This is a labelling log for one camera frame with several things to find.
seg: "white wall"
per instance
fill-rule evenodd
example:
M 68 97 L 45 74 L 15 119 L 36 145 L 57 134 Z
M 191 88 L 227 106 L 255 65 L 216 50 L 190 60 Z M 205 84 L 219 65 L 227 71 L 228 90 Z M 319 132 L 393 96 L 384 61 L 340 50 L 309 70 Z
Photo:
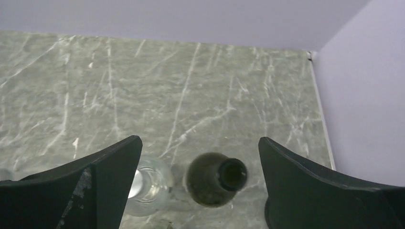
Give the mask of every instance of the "white wall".
M 405 0 L 372 0 L 314 68 L 337 170 L 405 186 Z
M 319 50 L 369 0 L 0 0 L 0 30 Z

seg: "bottle mouth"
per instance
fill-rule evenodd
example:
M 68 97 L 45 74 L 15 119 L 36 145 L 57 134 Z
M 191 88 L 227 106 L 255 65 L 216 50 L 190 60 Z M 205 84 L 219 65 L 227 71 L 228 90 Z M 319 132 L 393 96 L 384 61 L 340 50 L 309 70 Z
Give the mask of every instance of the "bottle mouth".
M 218 174 L 220 185 L 227 191 L 238 191 L 245 186 L 247 181 L 246 166 L 236 158 L 224 161 L 219 166 Z

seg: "clear glass bottle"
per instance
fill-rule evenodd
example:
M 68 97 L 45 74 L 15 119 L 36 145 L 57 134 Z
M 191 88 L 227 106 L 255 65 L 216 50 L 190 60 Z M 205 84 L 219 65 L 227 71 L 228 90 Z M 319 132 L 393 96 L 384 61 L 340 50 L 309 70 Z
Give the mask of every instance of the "clear glass bottle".
M 173 184 L 170 168 L 161 159 L 141 155 L 125 212 L 132 216 L 143 217 L 165 208 Z
M 236 158 L 205 153 L 192 161 L 183 185 L 195 202 L 209 208 L 225 205 L 247 182 L 247 169 Z

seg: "marble surface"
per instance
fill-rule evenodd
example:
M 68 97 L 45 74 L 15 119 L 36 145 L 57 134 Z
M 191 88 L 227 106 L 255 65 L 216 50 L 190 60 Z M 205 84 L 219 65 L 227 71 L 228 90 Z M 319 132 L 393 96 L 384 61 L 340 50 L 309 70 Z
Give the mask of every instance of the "marble surface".
M 304 51 L 204 43 L 0 32 L 0 161 L 37 155 L 80 158 L 129 135 L 143 154 L 171 166 L 170 206 L 124 215 L 123 229 L 265 229 L 262 136 L 330 167 Z M 221 208 L 204 208 L 181 178 L 199 154 L 242 160 L 246 187 Z

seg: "bottle neck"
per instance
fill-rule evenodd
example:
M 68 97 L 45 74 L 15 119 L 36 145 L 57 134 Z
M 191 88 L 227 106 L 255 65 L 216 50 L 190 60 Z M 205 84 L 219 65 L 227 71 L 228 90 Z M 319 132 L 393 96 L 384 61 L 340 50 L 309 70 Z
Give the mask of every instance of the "bottle neck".
M 235 158 L 213 165 L 207 175 L 211 188 L 221 192 L 237 192 L 247 181 L 246 166 Z

